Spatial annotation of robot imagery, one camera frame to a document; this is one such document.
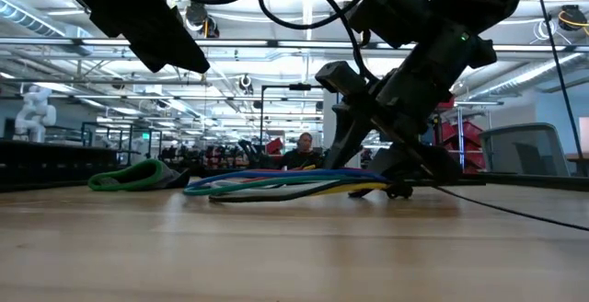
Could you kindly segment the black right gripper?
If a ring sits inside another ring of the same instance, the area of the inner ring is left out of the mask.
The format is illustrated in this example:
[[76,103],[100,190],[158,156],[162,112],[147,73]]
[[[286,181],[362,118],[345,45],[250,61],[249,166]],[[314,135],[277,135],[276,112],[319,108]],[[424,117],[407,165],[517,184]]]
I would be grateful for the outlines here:
[[375,129],[419,131],[438,104],[452,98],[450,87],[468,66],[479,68],[497,61],[493,41],[461,25],[425,30],[372,26],[370,30],[392,47],[411,42],[415,46],[375,96],[376,103],[340,103],[332,107],[336,114],[335,135],[323,168],[344,167]]

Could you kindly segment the black tape wrap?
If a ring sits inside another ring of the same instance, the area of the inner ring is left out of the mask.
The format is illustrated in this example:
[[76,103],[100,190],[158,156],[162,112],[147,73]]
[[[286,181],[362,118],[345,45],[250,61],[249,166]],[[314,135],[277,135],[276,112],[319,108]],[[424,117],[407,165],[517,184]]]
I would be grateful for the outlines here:
[[413,194],[413,188],[405,182],[393,182],[384,189],[384,192],[389,199],[409,199]]

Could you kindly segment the person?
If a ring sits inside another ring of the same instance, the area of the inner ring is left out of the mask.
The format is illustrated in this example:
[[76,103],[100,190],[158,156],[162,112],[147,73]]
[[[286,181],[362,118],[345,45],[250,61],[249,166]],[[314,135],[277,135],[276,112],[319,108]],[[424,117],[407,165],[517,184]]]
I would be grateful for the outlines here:
[[302,133],[295,149],[286,152],[279,162],[278,168],[289,170],[321,165],[322,155],[312,148],[313,137],[310,133]]

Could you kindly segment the red storage bin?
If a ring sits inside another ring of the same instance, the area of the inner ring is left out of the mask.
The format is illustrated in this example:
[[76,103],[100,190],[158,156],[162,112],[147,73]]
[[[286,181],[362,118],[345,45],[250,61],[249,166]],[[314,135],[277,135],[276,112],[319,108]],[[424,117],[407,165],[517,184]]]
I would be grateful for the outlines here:
[[[465,147],[467,148],[480,148],[481,143],[479,134],[482,130],[471,122],[463,122],[463,139]],[[458,149],[458,125],[451,124],[450,122],[444,122],[442,124],[442,144],[451,145],[452,149]]]
[[463,166],[465,173],[477,174],[486,169],[486,162],[480,151],[468,151],[462,156],[458,150],[450,150],[450,154],[458,164]]

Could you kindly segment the black work glove green cuff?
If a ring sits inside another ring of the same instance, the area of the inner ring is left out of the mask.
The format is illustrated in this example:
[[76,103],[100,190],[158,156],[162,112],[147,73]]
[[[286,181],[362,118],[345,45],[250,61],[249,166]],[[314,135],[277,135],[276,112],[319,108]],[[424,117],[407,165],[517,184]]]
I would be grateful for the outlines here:
[[188,170],[178,172],[163,161],[147,159],[128,168],[96,174],[87,185],[95,192],[144,192],[185,188],[190,178]]

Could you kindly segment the grey office chair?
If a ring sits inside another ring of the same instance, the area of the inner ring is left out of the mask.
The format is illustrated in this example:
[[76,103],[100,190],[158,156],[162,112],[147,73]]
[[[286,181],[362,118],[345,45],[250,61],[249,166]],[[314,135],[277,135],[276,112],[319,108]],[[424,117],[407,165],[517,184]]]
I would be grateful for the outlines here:
[[479,140],[488,172],[571,176],[552,124],[534,122],[493,128],[481,132]]

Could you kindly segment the black gantry frame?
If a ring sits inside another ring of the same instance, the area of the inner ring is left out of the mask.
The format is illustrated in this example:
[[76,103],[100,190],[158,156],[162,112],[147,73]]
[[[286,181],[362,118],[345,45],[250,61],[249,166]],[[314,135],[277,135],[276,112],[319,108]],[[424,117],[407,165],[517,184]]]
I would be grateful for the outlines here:
[[260,89],[260,145],[263,145],[263,125],[264,125],[264,93],[269,88],[287,88],[291,91],[309,91],[314,88],[322,89],[323,86],[313,86],[305,83],[295,83],[288,85],[262,85]]

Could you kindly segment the silver ceiling air duct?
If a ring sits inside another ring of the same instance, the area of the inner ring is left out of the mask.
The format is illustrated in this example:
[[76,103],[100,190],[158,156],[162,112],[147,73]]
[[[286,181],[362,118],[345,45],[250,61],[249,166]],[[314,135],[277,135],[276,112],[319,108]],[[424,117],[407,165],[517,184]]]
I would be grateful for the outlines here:
[[41,37],[49,38],[91,38],[92,34],[86,29],[73,25],[59,26],[52,21],[36,16],[26,8],[0,0],[0,19],[30,30]]

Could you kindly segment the black aluminium table frame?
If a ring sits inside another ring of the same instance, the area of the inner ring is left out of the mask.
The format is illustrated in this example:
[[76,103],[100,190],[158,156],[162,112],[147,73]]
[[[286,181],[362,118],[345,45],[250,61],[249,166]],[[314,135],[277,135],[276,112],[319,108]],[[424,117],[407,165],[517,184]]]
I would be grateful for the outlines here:
[[[461,179],[452,183],[445,183],[445,186],[471,186],[484,184],[589,192],[589,178],[586,177],[552,177],[498,173],[464,174]],[[84,185],[87,185],[87,180],[58,180],[45,182],[12,182],[8,180],[0,180],[0,192],[21,192]]]

